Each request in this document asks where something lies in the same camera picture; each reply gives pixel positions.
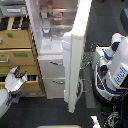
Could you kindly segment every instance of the cabinet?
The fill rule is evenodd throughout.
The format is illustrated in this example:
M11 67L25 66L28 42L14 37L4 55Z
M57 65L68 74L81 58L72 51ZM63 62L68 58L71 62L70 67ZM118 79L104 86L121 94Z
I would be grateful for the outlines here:
M47 99L64 98L63 55L38 56Z
M6 30L0 31L0 88L13 67L20 66L20 73L27 71L28 81L21 92L26 96L44 96L45 91L37 60L37 52L30 26L21 30L23 18L17 30L12 30L14 18L8 19Z

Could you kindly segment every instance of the refrigerator shelf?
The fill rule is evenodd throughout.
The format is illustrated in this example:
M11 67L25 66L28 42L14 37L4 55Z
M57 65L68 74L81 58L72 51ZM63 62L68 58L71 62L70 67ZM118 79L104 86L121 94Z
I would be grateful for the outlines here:
M42 20L44 19L50 19L50 20L54 20L53 16L48 16L47 18L42 18ZM74 16L63 16L62 20L67 20L67 19L75 19L75 15Z
M77 8L71 8L71 9L47 9L47 10L40 10L39 12L77 12Z
M42 27L42 28L51 28L51 29L54 29L54 28L60 28L60 29L71 29L73 26L72 25L51 25L50 27Z

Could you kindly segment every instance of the open drawer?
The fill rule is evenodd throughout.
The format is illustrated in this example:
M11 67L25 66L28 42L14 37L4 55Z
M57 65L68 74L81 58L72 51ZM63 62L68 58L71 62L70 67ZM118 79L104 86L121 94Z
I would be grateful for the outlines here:
M10 70L17 66L0 67L0 76L7 76ZM20 66L20 73L27 71L27 75L38 75L36 65Z
M0 89L5 86L5 78L6 77L0 77ZM36 75L28 76L28 81L24 85L24 87L21 89L21 92L39 92L40 86L39 86L39 78Z
M0 50L0 66L34 65L31 49Z

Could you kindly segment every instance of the wooden cabinet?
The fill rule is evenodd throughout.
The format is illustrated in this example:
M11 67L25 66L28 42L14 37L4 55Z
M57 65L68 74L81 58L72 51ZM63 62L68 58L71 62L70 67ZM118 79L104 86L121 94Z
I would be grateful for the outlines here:
M10 70L20 66L19 73L27 71L28 75L21 92L28 96L45 96L30 27L27 30L10 30L13 19L9 18L7 30L0 31L0 88L5 85Z
M0 31L0 49L2 48L31 48L28 35L29 30L5 30Z

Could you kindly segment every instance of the black base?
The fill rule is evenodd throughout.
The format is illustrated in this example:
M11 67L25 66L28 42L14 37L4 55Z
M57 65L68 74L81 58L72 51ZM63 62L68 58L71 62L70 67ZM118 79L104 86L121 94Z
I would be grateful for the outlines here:
M104 106L108 106L108 107L112 107L112 106L117 106L119 104L119 99L116 99L116 100L111 100L111 101L108 101L106 100L103 96L101 96L99 94L99 92L97 91L96 89L96 86L95 86L95 80L94 80L94 75L92 75L92 88L93 88L93 93L94 93L94 96L95 98L99 101L99 103L101 103L102 105Z

